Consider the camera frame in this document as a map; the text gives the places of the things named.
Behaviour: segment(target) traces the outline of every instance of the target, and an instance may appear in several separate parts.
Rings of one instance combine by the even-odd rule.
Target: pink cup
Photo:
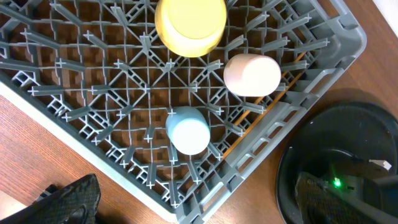
[[[226,87],[238,96],[266,96],[280,83],[280,67],[268,56],[239,54],[224,69]]]

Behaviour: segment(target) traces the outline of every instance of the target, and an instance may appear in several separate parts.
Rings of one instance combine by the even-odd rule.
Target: cup
[[[155,10],[155,26],[172,52],[200,57],[220,42],[226,16],[224,0],[160,0]]]
[[[279,86],[280,78],[279,64],[263,55],[235,55],[224,69],[226,87],[238,96],[269,95]]]
[[[196,108],[182,106],[166,120],[166,132],[174,147],[183,154],[195,155],[207,148],[210,129]]]

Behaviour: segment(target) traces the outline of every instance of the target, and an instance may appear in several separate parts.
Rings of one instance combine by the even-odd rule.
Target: yellow cup
[[[160,0],[155,26],[172,52],[200,57],[220,42],[226,23],[224,0]]]

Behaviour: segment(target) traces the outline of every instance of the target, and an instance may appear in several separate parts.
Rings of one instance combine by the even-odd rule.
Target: wood grain
[[[398,38],[372,1],[346,3],[367,33],[368,46],[311,113],[336,101],[370,100],[398,117]],[[245,180],[209,223],[283,223],[275,200],[275,175],[285,144],[282,142]],[[25,205],[50,184],[62,187],[95,173],[102,191],[99,212],[110,223],[165,223],[3,97],[0,155],[0,190]]]

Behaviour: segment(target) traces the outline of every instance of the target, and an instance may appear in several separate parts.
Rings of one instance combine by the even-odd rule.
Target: white edge
[[[14,92],[11,88],[0,82],[0,95],[9,100],[14,106],[18,107],[25,114],[27,114],[34,121],[38,122],[45,129],[50,131],[55,137],[77,152],[81,157],[93,164],[97,169],[107,175],[110,179],[119,184],[122,188],[127,190],[130,194],[135,196],[143,204],[152,209],[156,214],[168,222],[177,222],[177,216],[170,213],[164,207],[159,205],[153,198],[148,196],[145,192],[131,183],[127,178],[123,177],[119,172],[114,170],[104,160],[99,158],[94,152],[87,149],[79,140],[75,139],[70,133],[66,132],[50,118],[44,115],[39,109],[31,105],[28,101],[23,99],[18,93]]]

